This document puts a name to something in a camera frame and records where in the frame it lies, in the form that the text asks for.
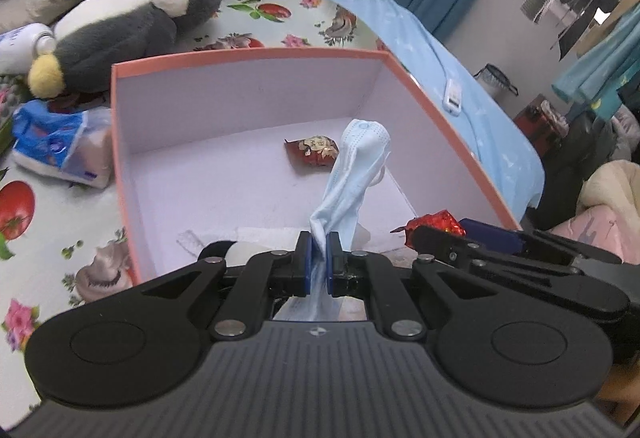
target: bed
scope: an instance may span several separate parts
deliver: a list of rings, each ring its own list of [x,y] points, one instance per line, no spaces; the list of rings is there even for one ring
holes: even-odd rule
[[[34,2],[50,6],[53,1],[0,0],[0,31],[16,22],[45,20],[44,9],[30,6]],[[63,7],[77,2],[66,0]],[[50,22],[60,9],[47,13],[53,16]],[[262,46],[390,50],[439,107],[446,79],[459,80],[463,111],[448,119],[469,151],[517,219],[540,198],[544,175],[529,142],[455,57],[392,0],[223,0],[214,17],[180,39],[176,51]],[[326,85],[332,85],[331,75]],[[92,104],[107,102],[104,94]],[[17,167],[10,156],[0,157],[0,221],[18,220],[0,245],[3,428],[12,427],[39,401],[22,354],[33,329],[98,294],[131,285],[127,274],[108,275],[114,267],[127,268],[127,235],[117,200],[113,184],[101,191],[73,185],[36,176]],[[105,272],[105,280],[90,284],[84,273],[88,266]]]

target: red candy wrapper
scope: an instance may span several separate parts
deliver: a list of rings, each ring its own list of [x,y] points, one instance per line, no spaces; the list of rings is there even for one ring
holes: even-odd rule
[[[284,142],[288,153],[307,165],[333,167],[338,157],[338,146],[327,136],[318,135]]]
[[[418,227],[423,226],[437,228],[438,230],[444,230],[444,232],[450,232],[455,236],[466,236],[465,229],[460,226],[458,221],[451,215],[449,211],[440,211],[436,214],[425,214],[420,218],[414,218],[404,227],[398,227],[391,232],[400,232],[404,230],[406,240],[404,244],[409,248],[414,248],[411,244],[411,235]]]

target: white bottle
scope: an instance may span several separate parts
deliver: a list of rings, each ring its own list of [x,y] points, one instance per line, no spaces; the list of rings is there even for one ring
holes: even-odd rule
[[[31,23],[0,34],[0,75],[25,75],[38,55],[55,49],[56,39],[45,24]]]

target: stuffed animal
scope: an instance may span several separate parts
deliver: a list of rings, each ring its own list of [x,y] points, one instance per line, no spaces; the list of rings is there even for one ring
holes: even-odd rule
[[[57,46],[28,75],[33,95],[109,89],[111,65],[172,52],[176,36],[207,21],[221,0],[85,0],[53,28]]]

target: cardboard box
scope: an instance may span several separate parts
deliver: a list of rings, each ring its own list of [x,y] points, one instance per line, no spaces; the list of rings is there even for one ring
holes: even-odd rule
[[[385,178],[360,210],[372,234],[441,209],[518,227],[462,139],[387,52],[181,53],[117,64],[111,84],[116,180],[139,281],[193,261],[176,242],[185,230],[307,225],[328,171],[295,169],[284,140],[324,134],[339,146],[354,118],[391,135]]]

